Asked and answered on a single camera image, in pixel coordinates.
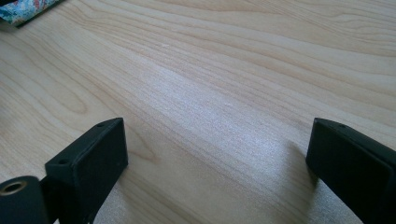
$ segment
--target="light wood surface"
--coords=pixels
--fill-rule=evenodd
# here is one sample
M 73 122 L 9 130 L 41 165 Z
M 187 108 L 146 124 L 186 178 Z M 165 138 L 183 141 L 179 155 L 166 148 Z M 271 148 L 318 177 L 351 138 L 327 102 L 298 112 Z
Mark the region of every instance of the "light wood surface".
M 304 157 L 314 117 L 396 149 L 396 2 L 67 0 L 0 24 L 0 182 L 123 117 L 95 223 L 360 223 Z

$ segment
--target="fabric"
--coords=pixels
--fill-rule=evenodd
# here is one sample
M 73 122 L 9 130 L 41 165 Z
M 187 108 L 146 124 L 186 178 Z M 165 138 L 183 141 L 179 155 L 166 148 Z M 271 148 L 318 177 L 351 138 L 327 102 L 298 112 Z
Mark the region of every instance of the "fabric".
M 18 0 L 0 7 L 0 17 L 12 25 L 20 25 L 59 0 Z

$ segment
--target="screw hole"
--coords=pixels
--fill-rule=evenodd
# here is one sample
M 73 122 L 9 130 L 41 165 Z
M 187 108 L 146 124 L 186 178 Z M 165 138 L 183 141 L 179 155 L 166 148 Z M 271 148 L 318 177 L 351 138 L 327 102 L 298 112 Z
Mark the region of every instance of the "screw hole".
M 65 165 L 65 164 L 69 163 L 69 160 L 63 159 L 63 160 L 60 160 L 58 163 L 61 165 Z
M 24 187 L 26 187 L 26 185 L 27 185 L 26 181 L 17 181 L 14 183 L 10 183 L 7 186 L 0 189 L 0 195 L 7 196 L 7 195 L 14 194 L 14 193 L 19 192 L 22 189 L 24 189 Z

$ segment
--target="wooden table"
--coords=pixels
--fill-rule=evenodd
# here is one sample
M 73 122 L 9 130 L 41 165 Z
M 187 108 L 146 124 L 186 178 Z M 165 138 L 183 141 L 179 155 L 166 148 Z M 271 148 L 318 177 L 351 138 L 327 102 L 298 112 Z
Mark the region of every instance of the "wooden table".
M 359 223 L 304 162 L 314 117 L 396 149 L 391 0 L 67 0 L 0 24 L 0 182 L 123 117 L 95 223 Z

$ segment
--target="patterned cloth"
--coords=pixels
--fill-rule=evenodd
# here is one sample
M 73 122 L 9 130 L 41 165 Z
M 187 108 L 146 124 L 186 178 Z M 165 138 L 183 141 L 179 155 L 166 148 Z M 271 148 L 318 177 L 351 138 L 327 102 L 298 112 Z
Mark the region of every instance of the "patterned cloth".
M 0 17 L 12 25 L 20 25 L 59 0 L 17 0 L 0 7 Z

